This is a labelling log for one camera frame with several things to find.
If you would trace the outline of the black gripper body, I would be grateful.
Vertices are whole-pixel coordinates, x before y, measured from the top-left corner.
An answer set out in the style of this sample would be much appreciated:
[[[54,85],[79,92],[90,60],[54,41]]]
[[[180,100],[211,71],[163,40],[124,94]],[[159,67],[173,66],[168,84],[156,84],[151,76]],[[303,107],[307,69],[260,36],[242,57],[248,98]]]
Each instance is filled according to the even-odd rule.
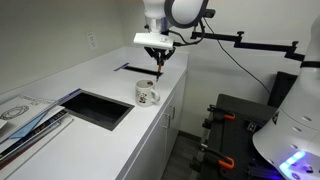
[[[157,61],[158,64],[163,64],[175,52],[175,49],[165,50],[151,47],[145,47],[145,50],[152,58],[154,58]]]

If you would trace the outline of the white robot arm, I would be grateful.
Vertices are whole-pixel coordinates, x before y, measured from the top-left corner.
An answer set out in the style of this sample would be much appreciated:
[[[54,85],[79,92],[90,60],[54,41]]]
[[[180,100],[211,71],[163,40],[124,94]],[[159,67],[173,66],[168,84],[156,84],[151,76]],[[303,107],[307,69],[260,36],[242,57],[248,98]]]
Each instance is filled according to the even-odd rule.
[[[159,66],[173,54],[179,42],[169,28],[202,24],[214,12],[208,0],[143,0],[146,34],[135,43],[145,46]],[[307,53],[299,55],[295,45],[281,46],[288,58],[301,62],[300,74],[272,118],[253,135],[256,150],[287,179],[320,179],[320,17],[311,27]]]

